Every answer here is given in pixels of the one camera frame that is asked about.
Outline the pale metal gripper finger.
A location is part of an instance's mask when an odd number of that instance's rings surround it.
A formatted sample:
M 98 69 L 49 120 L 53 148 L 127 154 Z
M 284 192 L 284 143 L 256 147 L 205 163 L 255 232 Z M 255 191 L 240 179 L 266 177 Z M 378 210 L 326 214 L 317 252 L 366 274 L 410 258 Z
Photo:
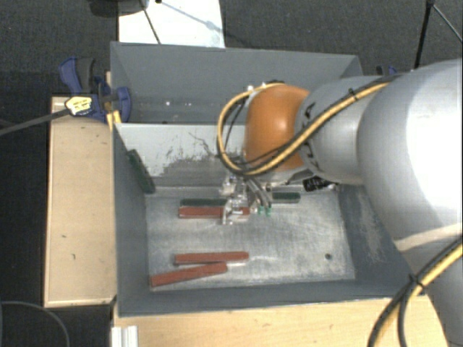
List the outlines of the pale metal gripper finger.
M 249 214 L 226 213 L 221 218 L 221 224 L 224 226 L 238 225 L 248 222 Z
M 248 210 L 249 207 L 247 198 L 230 197 L 226 200 L 225 204 L 227 210 Z

